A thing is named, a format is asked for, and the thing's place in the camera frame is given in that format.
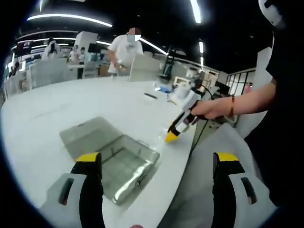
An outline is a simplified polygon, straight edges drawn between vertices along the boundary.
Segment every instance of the person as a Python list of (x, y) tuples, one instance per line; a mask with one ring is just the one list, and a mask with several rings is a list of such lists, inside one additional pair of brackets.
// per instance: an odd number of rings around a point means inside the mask
[(53, 38), (48, 39), (48, 46), (44, 49), (41, 60), (50, 60), (61, 57), (60, 46)]
[[(85, 63), (85, 58), (86, 58), (86, 54), (85, 54), (85, 47), (82, 47), (80, 49), (80, 56), (79, 56), (79, 64), (80, 65), (83, 65)], [(84, 69), (83, 68), (79, 68), (78, 69), (78, 72), (77, 72), (77, 79), (81, 79), (82, 78), (82, 74), (84, 72)]]
[(208, 119), (229, 114), (253, 114), (268, 110), (262, 122), (245, 138), (257, 162), (261, 178), (276, 206), (292, 208), (299, 178), (302, 149), (301, 121), (296, 128), (289, 120), (302, 114), (302, 62), (304, 46), (301, 9), (296, 0), (259, 0), (263, 15), (273, 26), (274, 43), (266, 70), (273, 77), (262, 88), (231, 98), (199, 102), (191, 113)]
[(69, 60), (75, 64), (79, 62), (80, 54), (78, 52), (78, 45), (75, 45), (73, 50), (70, 52)]
[(135, 54), (143, 55), (143, 47), (138, 38), (141, 31), (138, 28), (131, 28), (125, 35), (116, 37), (108, 47), (111, 64), (108, 72), (116, 76), (121, 65), (130, 70), (130, 66)]
[(19, 66), (20, 66), (20, 63), (16, 62), (14, 68), (11, 68), (11, 71), (9, 73), (9, 77), (12, 77), (12, 76), (16, 75), (17, 71), (19, 70)]

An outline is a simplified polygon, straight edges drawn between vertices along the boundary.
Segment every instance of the bracelet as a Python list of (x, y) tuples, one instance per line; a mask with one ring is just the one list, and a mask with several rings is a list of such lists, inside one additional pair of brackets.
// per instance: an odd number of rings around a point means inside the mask
[(234, 101), (234, 100), (235, 100), (234, 95), (232, 95), (231, 98), (232, 98), (232, 100), (231, 100), (232, 103), (231, 103), (231, 109), (230, 109), (229, 116), (230, 116), (230, 117), (233, 117), (233, 116), (234, 116), (234, 103), (235, 103), (235, 101)]

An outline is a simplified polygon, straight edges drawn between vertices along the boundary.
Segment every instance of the forearm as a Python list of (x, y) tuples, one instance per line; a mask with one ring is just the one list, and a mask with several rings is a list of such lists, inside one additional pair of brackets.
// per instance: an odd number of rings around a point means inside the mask
[(113, 51), (109, 51), (110, 60), (112, 63), (117, 63), (117, 58), (115, 56), (115, 53)]
[[(252, 114), (266, 111), (271, 104), (276, 93), (276, 82), (266, 84), (262, 88), (237, 96), (235, 98), (234, 114)], [(225, 108), (225, 115), (229, 115), (231, 110), (231, 98), (225, 97), (220, 102)]]

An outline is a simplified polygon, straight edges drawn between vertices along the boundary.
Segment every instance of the white helmet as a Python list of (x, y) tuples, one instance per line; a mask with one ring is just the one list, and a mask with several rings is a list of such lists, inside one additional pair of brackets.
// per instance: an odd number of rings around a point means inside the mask
[(282, 29), (285, 26), (285, 23), (275, 2), (276, 0), (258, 0), (260, 9), (266, 19), (276, 28)]

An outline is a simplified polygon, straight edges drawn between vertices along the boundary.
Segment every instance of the black ceiling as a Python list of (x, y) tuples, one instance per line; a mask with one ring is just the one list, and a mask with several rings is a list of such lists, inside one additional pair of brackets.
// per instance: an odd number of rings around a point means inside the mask
[(108, 22), (113, 27), (78, 19), (45, 18), (25, 22), (17, 37), (52, 29), (85, 30), (111, 42), (114, 35), (138, 27), (146, 40), (166, 51), (173, 45), (186, 53), (184, 58), (195, 62), (200, 59), (201, 39), (205, 65), (227, 73), (255, 67), (257, 52), (272, 42), (271, 26), (259, 10), (258, 0), (198, 0), (202, 15), (199, 25), (195, 23), (190, 0), (44, 1), (42, 12), (35, 8), (33, 14), (76, 14)]

